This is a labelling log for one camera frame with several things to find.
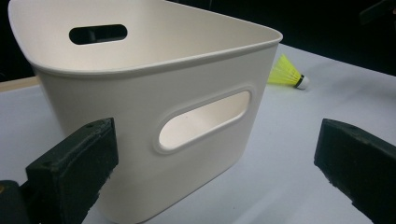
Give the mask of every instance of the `plastic storage bin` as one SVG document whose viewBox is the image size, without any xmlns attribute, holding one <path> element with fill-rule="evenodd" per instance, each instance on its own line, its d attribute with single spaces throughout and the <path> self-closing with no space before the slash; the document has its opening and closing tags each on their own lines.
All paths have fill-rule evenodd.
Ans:
<svg viewBox="0 0 396 224">
<path fill-rule="evenodd" d="M 232 166 L 281 33 L 156 0 L 12 0 L 13 33 L 65 134 L 116 122 L 110 220 L 155 216 Z"/>
</svg>

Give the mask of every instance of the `white table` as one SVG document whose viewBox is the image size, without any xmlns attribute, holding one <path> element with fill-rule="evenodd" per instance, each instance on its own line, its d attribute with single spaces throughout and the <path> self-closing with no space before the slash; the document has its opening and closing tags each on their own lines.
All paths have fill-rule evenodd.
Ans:
<svg viewBox="0 0 396 224">
<path fill-rule="evenodd" d="M 147 223 L 372 223 L 313 163 L 322 119 L 396 145 L 396 77 L 280 45 L 311 80 L 305 91 L 268 85 L 247 149 L 222 175 Z M 38 86 L 0 92 L 0 179 L 63 140 Z M 93 208 L 84 224 L 110 223 Z"/>
</svg>

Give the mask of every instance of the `basket handle hole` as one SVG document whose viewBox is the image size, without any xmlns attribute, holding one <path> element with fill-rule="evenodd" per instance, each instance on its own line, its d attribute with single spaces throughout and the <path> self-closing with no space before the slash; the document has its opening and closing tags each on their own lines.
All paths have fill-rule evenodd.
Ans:
<svg viewBox="0 0 396 224">
<path fill-rule="evenodd" d="M 172 151 L 237 121 L 248 109 L 250 93 L 242 91 L 170 119 L 160 132 L 160 146 Z"/>
<path fill-rule="evenodd" d="M 69 32 L 70 40 L 77 45 L 119 41 L 128 35 L 121 24 L 76 27 Z"/>
</svg>

